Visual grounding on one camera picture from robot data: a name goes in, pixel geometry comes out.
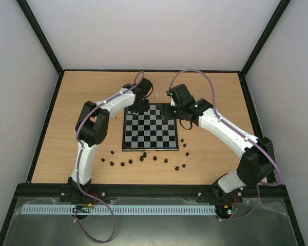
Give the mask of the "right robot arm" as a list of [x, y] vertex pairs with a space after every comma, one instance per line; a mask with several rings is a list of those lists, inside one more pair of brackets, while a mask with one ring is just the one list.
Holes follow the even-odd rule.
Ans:
[[232, 191], [242, 187], [255, 187], [273, 170], [273, 143], [267, 137], [259, 139], [225, 119], [205, 99], [195, 100], [185, 84], [167, 90], [170, 105], [163, 106], [163, 119], [186, 120], [214, 134], [240, 158], [236, 170], [219, 177], [212, 193], [219, 201], [231, 196]]

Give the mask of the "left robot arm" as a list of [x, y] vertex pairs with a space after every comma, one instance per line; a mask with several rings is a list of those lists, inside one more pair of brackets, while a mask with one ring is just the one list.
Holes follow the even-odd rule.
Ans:
[[67, 182], [71, 197], [83, 199], [89, 193], [93, 160], [98, 146], [107, 136], [109, 119], [129, 106], [136, 113], [146, 111], [149, 103], [147, 97], [152, 90], [150, 80], [142, 77], [138, 83], [125, 84], [103, 101], [84, 103], [75, 126], [78, 153]]

